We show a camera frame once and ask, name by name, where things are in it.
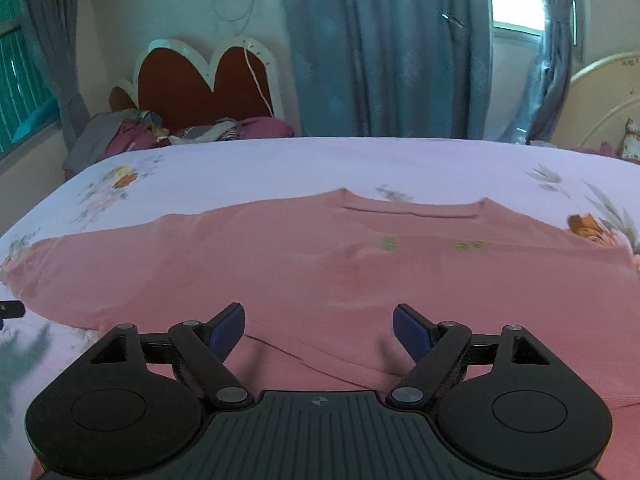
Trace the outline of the pink knit sweater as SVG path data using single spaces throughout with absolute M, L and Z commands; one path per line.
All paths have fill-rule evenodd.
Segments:
M 398 304 L 481 334 L 518 324 L 608 404 L 602 474 L 639 474 L 639 259 L 591 218 L 563 230 L 491 200 L 337 190 L 38 240 L 1 278 L 44 318 L 100 333 L 163 332 L 238 302 L 229 366 L 255 392 L 392 388 L 411 365 Z

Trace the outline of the pile of clothes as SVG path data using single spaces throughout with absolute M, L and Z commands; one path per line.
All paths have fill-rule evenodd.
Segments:
M 121 110 L 91 118 L 63 164 L 70 180 L 101 160 L 130 151 L 158 148 L 169 136 L 160 116 L 149 110 Z

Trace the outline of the magenta pillow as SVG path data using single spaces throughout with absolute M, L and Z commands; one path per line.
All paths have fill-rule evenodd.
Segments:
M 174 130 L 168 136 L 168 142 L 172 145 L 178 145 L 295 137 L 295 130 L 281 119 L 254 117 L 239 122 L 232 119 L 221 119 L 212 126 L 195 126 Z

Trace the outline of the white floral bed sheet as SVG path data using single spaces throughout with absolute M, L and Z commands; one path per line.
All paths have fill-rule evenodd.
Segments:
M 310 138 L 231 141 L 118 155 L 40 200 L 1 237 L 3 255 L 42 240 L 165 214 L 347 188 L 393 203 L 490 198 L 552 226 L 572 214 L 639 225 L 639 168 L 593 154 L 486 141 Z

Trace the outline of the red heart-shaped headboard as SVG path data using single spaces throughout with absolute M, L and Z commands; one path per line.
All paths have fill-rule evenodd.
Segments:
M 108 105 L 113 112 L 149 110 L 169 130 L 226 118 L 285 118 L 276 59 L 247 36 L 218 42 L 211 58 L 184 41 L 155 39 L 140 54 L 131 78 L 114 85 Z

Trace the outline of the cream round footboard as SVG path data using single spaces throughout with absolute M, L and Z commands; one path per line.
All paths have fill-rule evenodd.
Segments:
M 586 151 L 606 143 L 620 153 L 631 131 L 639 131 L 638 51 L 601 58 L 572 77 L 550 143 Z

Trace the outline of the blue-grey middle curtain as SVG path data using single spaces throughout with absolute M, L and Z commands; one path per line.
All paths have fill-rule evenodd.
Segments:
M 304 136 L 480 140 L 490 0 L 283 0 Z

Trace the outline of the blue-grey curtain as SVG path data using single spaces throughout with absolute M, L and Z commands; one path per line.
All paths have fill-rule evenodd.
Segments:
M 547 141 L 566 100 L 572 69 L 574 0 L 541 0 L 542 31 L 536 61 L 529 71 L 520 105 L 499 140 L 515 144 Z
M 283 0 L 304 136 L 480 140 L 490 0 Z

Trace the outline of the grey left curtain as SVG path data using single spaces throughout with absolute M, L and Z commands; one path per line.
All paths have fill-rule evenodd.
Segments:
M 72 148 L 89 121 L 78 81 L 78 0 L 22 1 L 27 30 L 58 101 L 65 144 Z

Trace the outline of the blue-grey right curtain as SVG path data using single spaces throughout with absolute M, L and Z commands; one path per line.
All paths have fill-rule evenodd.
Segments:
M 499 140 L 515 144 L 547 141 L 566 100 L 572 69 L 574 0 L 541 0 L 542 31 L 536 61 L 529 71 L 520 105 Z

